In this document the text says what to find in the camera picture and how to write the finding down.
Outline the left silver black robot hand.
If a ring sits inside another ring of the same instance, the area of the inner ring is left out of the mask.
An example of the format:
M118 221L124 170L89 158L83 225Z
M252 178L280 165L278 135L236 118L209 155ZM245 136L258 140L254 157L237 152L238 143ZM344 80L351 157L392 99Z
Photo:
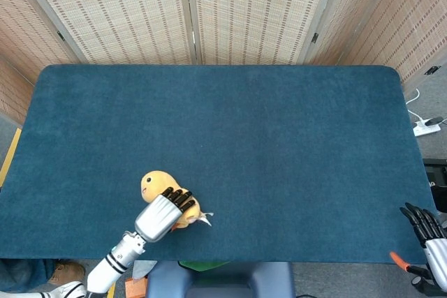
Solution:
M146 242L157 242L176 224L182 214L192 208L196 201L192 192L176 191L168 187L138 215L135 231Z

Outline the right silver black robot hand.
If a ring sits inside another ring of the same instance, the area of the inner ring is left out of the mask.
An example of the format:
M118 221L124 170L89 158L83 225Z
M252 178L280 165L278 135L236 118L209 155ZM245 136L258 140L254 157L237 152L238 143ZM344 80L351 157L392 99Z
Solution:
M391 251L393 262L406 273L414 275L412 286L426 297L446 296L446 230L434 214L406 203L400 211L409 220L427 259L426 267L418 267L404 261Z

